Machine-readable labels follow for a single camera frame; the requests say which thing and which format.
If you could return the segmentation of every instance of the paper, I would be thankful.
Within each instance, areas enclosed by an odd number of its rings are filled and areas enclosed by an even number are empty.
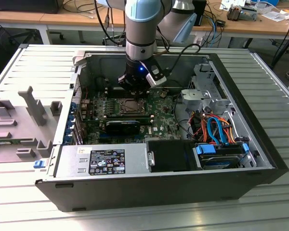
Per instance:
[[[266,17],[268,19],[271,19],[275,22],[280,22],[280,21],[283,21],[285,19],[285,17],[278,13],[278,12],[274,12],[274,11],[271,11],[269,13],[265,13],[265,14],[262,14],[263,17]]]
[[[228,11],[231,5],[245,6],[246,0],[222,0],[220,10]]]

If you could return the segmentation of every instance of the desk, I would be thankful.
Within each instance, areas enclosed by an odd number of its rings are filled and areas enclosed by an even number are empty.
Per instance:
[[[225,37],[283,39],[288,30],[289,21],[274,22],[260,15],[256,22],[229,21],[226,17],[226,11],[216,10],[219,7],[218,5],[213,7],[215,3],[220,1],[210,0],[210,6],[215,15],[220,14],[218,19],[226,21],[226,27],[223,32]],[[92,0],[77,0],[77,5],[86,3],[92,3]],[[280,3],[278,7],[289,7],[289,2]],[[72,11],[75,10],[73,4],[67,5],[66,8]],[[88,10],[90,8],[93,7],[84,6],[81,9]],[[107,9],[100,8],[99,12],[101,19],[104,21]],[[113,16],[115,31],[122,31],[124,27],[122,11],[113,10]],[[58,14],[0,12],[0,24],[3,27],[38,29],[44,44],[51,44],[48,30],[102,31],[96,18],[91,19],[79,13],[67,12],[64,9],[61,9]],[[209,25],[208,20],[204,19],[202,25],[194,27],[191,34],[196,36],[196,39],[201,39],[203,36],[208,35],[211,29],[212,27]]]

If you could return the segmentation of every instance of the floor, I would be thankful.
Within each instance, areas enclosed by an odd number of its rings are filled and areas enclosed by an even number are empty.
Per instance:
[[[14,35],[18,33],[25,32],[24,29],[7,29],[7,32],[3,29],[0,29],[0,73],[17,50],[17,45],[11,45],[9,43],[9,34]],[[104,34],[102,32],[91,32],[91,31],[84,31],[84,39],[85,43],[79,42],[79,37],[77,31],[62,31],[64,34],[65,39],[60,40],[58,35],[51,35],[53,44],[68,44],[68,45],[80,45],[80,44],[87,44],[87,45],[101,45],[102,38]],[[22,43],[25,38],[17,38],[19,43]],[[227,42],[223,42],[223,40],[228,40],[229,38],[223,38],[220,47],[226,47]],[[244,38],[236,38],[231,43],[231,48],[241,48],[243,43],[246,41]],[[34,44],[41,44],[40,40],[31,40],[30,43]],[[254,39],[249,46],[249,49],[257,52],[261,58],[269,64],[277,50],[276,46],[272,45],[272,42],[268,39]],[[289,53],[285,54],[282,59],[277,63],[274,68],[275,74],[284,82],[286,86],[289,85],[289,78],[286,77],[286,73],[289,71]]]

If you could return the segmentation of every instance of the blue connector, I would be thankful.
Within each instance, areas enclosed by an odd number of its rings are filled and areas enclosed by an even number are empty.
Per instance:
[[[71,126],[73,126],[73,123],[71,121],[67,121],[66,128],[70,128]]]
[[[200,154],[215,154],[215,148],[213,144],[201,144],[196,148],[196,152],[198,155]]]
[[[75,119],[75,116],[74,116],[74,115],[68,115],[67,119],[68,119],[69,121],[72,121],[73,119]]]
[[[72,111],[76,110],[76,109],[77,109],[77,104],[74,103],[74,102],[71,102],[70,109],[71,109]]]
[[[63,143],[70,143],[72,141],[72,137],[71,136],[64,136],[63,137]]]
[[[36,161],[34,161],[33,167],[34,168],[44,168],[44,167],[46,167],[46,163],[43,160],[36,160]]]
[[[249,148],[249,146],[247,145],[247,143],[242,144],[242,147],[243,147],[243,149],[244,149],[244,151],[245,151],[246,153],[249,152],[250,148]]]

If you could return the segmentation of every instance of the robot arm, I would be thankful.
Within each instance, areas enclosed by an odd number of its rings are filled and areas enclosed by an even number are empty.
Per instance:
[[[159,25],[167,38],[184,42],[195,23],[192,0],[97,0],[107,7],[125,10],[126,71],[119,85],[141,95],[165,82],[170,75],[155,60],[154,45]]]

